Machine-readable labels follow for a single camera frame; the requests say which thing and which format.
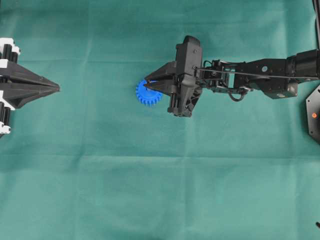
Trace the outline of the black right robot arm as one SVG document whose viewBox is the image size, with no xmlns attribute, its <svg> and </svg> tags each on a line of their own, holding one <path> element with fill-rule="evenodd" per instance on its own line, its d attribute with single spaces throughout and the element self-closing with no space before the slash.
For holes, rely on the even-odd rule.
<svg viewBox="0 0 320 240">
<path fill-rule="evenodd" d="M 240 102 L 247 93 L 262 91 L 271 99 L 291 98 L 298 85 L 320 78 L 320 51 L 297 53 L 287 58 L 264 58 L 250 62 L 203 60 L 200 41 L 187 35 L 176 45 L 175 60 L 145 77 L 147 89 L 170 97 L 167 111 L 191 117 L 203 89 L 227 94 Z"/>
</svg>

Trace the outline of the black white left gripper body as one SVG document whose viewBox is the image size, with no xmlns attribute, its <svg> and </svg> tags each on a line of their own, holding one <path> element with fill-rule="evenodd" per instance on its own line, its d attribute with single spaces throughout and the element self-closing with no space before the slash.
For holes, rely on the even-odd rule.
<svg viewBox="0 0 320 240">
<path fill-rule="evenodd" d="M 13 38 L 0 38 L 0 68 L 6 68 L 8 62 L 17 63 L 20 55 L 20 48 L 15 45 Z M 16 109 L 4 99 L 4 90 L 0 91 L 0 136 L 8 135 L 11 132 L 9 126 L 11 111 Z"/>
</svg>

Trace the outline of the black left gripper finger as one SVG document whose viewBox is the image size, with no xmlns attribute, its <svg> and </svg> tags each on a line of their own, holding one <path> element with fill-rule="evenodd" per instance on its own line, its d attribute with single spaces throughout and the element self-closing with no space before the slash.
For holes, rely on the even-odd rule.
<svg viewBox="0 0 320 240">
<path fill-rule="evenodd" d="M 9 78 L 10 80 L 16 80 L 27 84 L 59 88 L 57 83 L 52 82 L 44 76 L 40 76 L 12 61 L 0 62 L 0 75 L 2 77 Z"/>
<path fill-rule="evenodd" d="M 60 91 L 59 86 L 32 84 L 1 84 L 3 99 L 13 108 L 20 109 L 25 104 Z"/>
</svg>

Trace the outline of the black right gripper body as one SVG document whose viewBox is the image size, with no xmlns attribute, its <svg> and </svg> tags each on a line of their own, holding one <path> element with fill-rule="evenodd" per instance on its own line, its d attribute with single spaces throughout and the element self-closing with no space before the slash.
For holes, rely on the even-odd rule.
<svg viewBox="0 0 320 240">
<path fill-rule="evenodd" d="M 176 45 L 176 73 L 174 83 L 176 92 L 170 96 L 168 112 L 176 117 L 191 117 L 203 90 L 197 84 L 202 67 L 203 50 L 200 41 L 190 35 L 183 43 Z"/>
</svg>

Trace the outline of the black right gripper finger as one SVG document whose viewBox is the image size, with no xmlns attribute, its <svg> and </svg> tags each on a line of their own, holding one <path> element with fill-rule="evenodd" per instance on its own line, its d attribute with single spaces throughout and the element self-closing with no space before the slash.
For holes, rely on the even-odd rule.
<svg viewBox="0 0 320 240">
<path fill-rule="evenodd" d="M 177 93 L 177 83 L 173 79 L 151 81 L 147 82 L 144 86 L 165 95 Z"/>
<path fill-rule="evenodd" d="M 145 77 L 147 82 L 168 79 L 176 74 L 177 62 L 171 61 Z"/>
</svg>

